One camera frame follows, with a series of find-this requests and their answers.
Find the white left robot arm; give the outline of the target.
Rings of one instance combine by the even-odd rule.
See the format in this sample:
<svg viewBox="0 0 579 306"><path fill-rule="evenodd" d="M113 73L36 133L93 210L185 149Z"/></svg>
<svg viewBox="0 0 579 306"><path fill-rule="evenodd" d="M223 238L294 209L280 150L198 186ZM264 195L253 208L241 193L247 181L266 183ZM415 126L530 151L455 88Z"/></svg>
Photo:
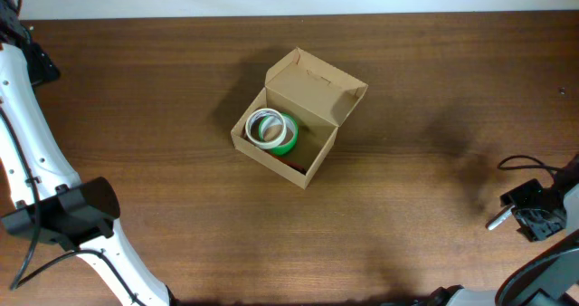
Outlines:
<svg viewBox="0 0 579 306"><path fill-rule="evenodd" d="M1 0L1 163L14 204L1 223L30 243L10 290L79 257L124 305L176 305L124 234L109 181L82 181L57 145L35 89L61 73L20 22L22 5Z"/></svg>

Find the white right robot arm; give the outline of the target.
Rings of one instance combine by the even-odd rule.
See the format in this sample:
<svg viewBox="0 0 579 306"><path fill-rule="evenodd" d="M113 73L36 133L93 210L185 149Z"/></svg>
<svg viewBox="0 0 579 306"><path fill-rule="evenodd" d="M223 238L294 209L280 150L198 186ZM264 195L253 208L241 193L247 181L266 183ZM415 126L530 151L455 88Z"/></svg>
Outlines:
<svg viewBox="0 0 579 306"><path fill-rule="evenodd" d="M578 157L564 167L552 167L523 155L531 165L515 170L542 169L553 180L543 187L531 179L500 197L503 209L488 222L495 229L509 217L519 224L519 232L533 243L562 231L565 238L510 275L495 291L476 292L460 285L439 288L421 305L576 305L567 291L578 283Z"/></svg>

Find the green tape roll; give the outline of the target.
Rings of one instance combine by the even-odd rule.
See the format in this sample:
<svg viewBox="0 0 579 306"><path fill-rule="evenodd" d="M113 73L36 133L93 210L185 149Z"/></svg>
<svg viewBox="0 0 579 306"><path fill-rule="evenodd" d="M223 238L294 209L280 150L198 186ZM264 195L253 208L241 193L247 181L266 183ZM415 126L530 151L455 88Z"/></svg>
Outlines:
<svg viewBox="0 0 579 306"><path fill-rule="evenodd" d="M283 156L291 152L297 144L299 136L298 123L286 113L282 113L286 122L286 136L282 143L276 148L269 149L269 152L277 156ZM280 129L281 121L274 116L266 116L263 118L258 127L258 134L261 139L265 139L267 135L274 133Z"/></svg>

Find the white masking tape roll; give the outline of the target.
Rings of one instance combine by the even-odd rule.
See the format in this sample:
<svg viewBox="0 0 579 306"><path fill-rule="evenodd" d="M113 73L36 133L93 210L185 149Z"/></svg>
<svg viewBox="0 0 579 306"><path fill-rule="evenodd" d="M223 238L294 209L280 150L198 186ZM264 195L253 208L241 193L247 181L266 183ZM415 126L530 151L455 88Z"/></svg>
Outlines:
<svg viewBox="0 0 579 306"><path fill-rule="evenodd" d="M256 139L252 135L252 128L257 120L261 120L261 125L258 127L258 133L265 135L266 131L272 126L278 126L279 130L277 131L277 136L271 137L270 140ZM254 111L247 118L244 127L248 140L257 148L262 150L269 150L278 147L283 143L287 134L287 122L285 118L280 112L271 108L262 108Z"/></svg>

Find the black silver marker pen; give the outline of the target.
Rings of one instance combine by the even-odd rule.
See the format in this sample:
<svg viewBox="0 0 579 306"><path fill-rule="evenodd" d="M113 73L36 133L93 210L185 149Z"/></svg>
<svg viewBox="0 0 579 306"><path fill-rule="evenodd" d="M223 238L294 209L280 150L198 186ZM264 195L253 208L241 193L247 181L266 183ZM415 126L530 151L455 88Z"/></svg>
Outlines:
<svg viewBox="0 0 579 306"><path fill-rule="evenodd" d="M489 222L486 224L486 229L492 231L496 229L499 225L504 223L507 219L512 216L512 210L514 206L512 204L505 206L500 212L498 212Z"/></svg>

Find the brown cardboard box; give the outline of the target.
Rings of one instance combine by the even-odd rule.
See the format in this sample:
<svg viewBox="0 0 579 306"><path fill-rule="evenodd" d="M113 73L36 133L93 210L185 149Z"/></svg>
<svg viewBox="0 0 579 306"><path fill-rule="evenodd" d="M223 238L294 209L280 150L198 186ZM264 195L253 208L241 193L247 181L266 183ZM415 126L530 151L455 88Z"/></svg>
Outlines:
<svg viewBox="0 0 579 306"><path fill-rule="evenodd" d="M266 73L264 87L231 130L233 145L243 154L305 188L334 145L339 127L363 99L368 85L311 53L295 48ZM294 149L280 156L298 163L307 174L286 166L257 148L245 132L257 109L289 114L299 126Z"/></svg>

